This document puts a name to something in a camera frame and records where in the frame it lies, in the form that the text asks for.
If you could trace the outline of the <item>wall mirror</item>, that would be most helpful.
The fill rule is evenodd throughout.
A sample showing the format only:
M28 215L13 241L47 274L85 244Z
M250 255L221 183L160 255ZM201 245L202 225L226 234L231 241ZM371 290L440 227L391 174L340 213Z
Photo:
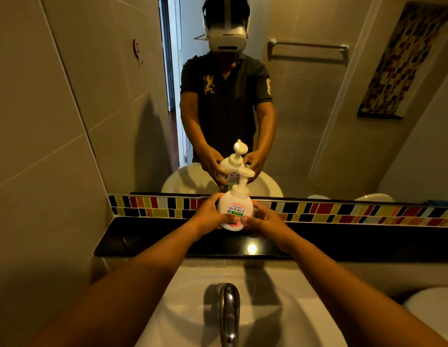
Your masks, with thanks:
M109 194L217 192L241 140L285 198L448 200L448 0L248 0L240 53L205 0L40 1Z

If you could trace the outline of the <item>chrome towel rail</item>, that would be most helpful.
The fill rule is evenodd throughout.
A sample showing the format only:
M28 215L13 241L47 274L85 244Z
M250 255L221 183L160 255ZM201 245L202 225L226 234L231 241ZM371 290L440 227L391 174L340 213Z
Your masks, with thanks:
M324 49L337 50L339 52L347 52L349 50L348 45L326 45L326 44L315 44L315 43L307 43L307 42L281 41L281 40L277 40L275 38L271 38L268 40L268 46L275 47L277 45L324 48Z

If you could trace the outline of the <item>white pump soap bottle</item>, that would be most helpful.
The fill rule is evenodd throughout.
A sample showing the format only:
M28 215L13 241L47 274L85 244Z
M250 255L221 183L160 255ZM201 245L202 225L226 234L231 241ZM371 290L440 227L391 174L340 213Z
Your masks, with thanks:
M240 175L238 183L219 199L216 209L220 214L230 214L239 218L253 216L254 206L247 183L255 176L255 172L250 168L240 167L238 174Z

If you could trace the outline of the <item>person's right forearm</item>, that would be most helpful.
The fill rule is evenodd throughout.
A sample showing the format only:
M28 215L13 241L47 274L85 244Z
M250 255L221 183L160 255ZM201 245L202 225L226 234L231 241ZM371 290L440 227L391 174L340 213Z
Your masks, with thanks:
M448 341L391 298L288 229L292 256L352 347L448 347Z

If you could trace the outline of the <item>person's left hand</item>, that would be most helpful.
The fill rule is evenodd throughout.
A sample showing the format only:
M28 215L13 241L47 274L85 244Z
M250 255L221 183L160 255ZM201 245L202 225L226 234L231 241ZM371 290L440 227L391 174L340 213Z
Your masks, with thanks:
M210 233L211 231L220 228L221 226L211 226L212 215L232 215L228 213L219 213L216 208L216 203L224 193L215 193L211 195L203 204L196 210L192 218L186 223L193 230L195 240Z

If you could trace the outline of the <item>white toilet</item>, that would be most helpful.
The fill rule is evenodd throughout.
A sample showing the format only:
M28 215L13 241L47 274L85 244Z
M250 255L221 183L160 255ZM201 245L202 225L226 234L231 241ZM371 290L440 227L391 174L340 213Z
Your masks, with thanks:
M403 306L448 341L448 287L419 291Z

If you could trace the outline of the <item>white ceramic sink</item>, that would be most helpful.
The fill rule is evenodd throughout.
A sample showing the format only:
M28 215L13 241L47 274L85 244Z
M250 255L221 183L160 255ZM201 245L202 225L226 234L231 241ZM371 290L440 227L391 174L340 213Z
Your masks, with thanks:
M135 347L221 347L218 291L240 295L239 347L348 347L299 270L180 267Z

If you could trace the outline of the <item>person's right hand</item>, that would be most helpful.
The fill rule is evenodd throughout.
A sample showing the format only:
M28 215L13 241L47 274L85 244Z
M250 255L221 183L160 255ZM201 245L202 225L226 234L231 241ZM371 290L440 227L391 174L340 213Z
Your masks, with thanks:
M251 231L254 236L264 236L274 241L277 247L290 254L292 240L296 233L286 225L278 213L264 204L252 200L254 206L253 216L263 220L263 229L261 231Z

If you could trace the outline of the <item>chrome faucet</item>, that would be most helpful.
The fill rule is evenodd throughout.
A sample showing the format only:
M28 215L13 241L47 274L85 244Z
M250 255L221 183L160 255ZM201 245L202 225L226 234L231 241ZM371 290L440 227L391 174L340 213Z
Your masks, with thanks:
M217 311L221 347L239 346L240 294L232 283L217 286Z

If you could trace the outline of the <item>person's left forearm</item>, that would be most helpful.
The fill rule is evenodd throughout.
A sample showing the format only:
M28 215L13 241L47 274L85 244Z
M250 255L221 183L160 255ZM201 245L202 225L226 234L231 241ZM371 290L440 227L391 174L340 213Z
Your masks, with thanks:
M198 238L196 222L186 222L85 289L26 347L133 347Z

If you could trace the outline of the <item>black stone shelf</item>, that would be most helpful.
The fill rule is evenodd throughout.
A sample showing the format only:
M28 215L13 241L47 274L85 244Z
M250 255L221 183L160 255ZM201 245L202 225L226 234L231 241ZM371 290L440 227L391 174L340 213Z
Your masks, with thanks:
M182 219L116 217L94 250L98 257L131 258L183 225ZM448 228L289 222L338 262L448 264ZM290 260L272 240L216 229L191 245L193 259Z

